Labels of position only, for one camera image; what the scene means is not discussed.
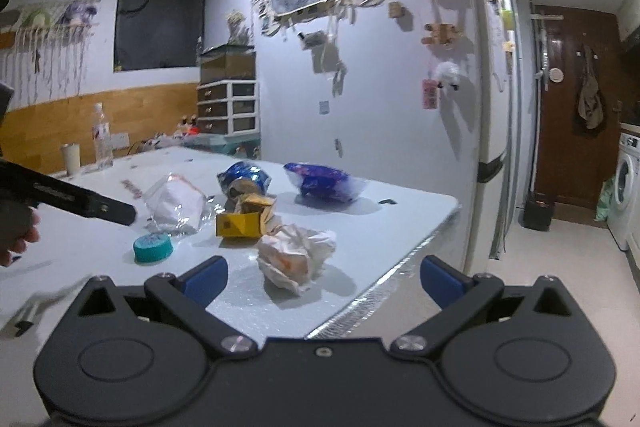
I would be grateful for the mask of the person left hand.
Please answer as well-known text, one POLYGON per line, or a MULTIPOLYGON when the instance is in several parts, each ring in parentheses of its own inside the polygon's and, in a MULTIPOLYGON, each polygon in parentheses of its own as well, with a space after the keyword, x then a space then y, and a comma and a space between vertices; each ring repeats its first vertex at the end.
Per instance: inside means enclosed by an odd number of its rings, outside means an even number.
POLYGON ((19 202, 1 202, 1 265, 7 268, 24 254, 29 244, 37 243, 39 216, 32 207, 19 202))

